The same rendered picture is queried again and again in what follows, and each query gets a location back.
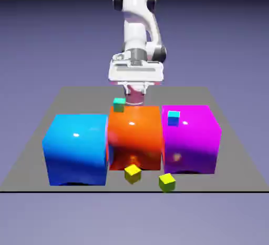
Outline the large orange box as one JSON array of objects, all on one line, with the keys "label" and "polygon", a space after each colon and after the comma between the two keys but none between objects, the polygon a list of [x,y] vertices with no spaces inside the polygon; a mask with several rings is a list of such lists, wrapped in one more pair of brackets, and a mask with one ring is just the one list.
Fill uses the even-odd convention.
[{"label": "large orange box", "polygon": [[123,112],[110,108],[108,119],[110,170],[131,164],[142,170],[160,170],[163,134],[158,106],[126,106]]}]

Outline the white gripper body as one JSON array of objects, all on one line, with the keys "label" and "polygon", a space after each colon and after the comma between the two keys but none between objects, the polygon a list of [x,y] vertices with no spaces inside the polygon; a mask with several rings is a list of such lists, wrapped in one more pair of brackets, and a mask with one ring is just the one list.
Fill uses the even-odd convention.
[{"label": "white gripper body", "polygon": [[164,79],[163,64],[141,61],[141,65],[132,65],[131,60],[112,60],[108,79],[117,83],[160,83]]}]

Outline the large blue box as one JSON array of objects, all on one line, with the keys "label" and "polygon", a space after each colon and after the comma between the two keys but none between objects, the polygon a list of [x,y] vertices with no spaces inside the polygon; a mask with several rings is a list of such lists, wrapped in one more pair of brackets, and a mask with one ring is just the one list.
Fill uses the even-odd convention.
[{"label": "large blue box", "polygon": [[51,186],[104,186],[107,176],[105,114],[58,114],[42,140]]}]

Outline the small green cube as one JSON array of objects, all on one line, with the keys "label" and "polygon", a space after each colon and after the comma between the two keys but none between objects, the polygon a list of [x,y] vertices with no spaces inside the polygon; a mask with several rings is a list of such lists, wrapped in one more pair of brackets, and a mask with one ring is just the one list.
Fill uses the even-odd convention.
[{"label": "small green cube", "polygon": [[118,113],[124,112],[125,104],[126,104],[125,98],[114,98],[113,111]]}]

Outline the small yellow cube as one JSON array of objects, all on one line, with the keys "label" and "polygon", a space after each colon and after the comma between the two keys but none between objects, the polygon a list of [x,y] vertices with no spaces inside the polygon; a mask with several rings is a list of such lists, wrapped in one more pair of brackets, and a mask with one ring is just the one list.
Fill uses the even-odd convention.
[{"label": "small yellow cube", "polygon": [[134,184],[141,179],[141,169],[132,164],[124,169],[125,179],[130,184]]},{"label": "small yellow cube", "polygon": [[163,192],[172,192],[175,189],[176,180],[170,173],[159,176],[159,187]]}]

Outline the large magenta box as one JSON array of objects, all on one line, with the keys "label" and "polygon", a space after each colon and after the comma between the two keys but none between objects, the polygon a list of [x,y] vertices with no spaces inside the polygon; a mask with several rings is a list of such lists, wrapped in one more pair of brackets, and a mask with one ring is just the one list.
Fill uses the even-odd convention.
[{"label": "large magenta box", "polygon": [[[168,126],[168,111],[180,112],[178,126]],[[165,173],[214,174],[222,129],[207,105],[163,105]]]}]

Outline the small blue cube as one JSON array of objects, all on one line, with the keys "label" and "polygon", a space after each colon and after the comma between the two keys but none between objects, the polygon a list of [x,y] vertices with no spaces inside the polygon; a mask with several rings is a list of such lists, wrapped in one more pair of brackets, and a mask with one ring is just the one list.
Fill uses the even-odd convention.
[{"label": "small blue cube", "polygon": [[180,112],[170,110],[168,111],[168,126],[178,126],[180,118]]}]

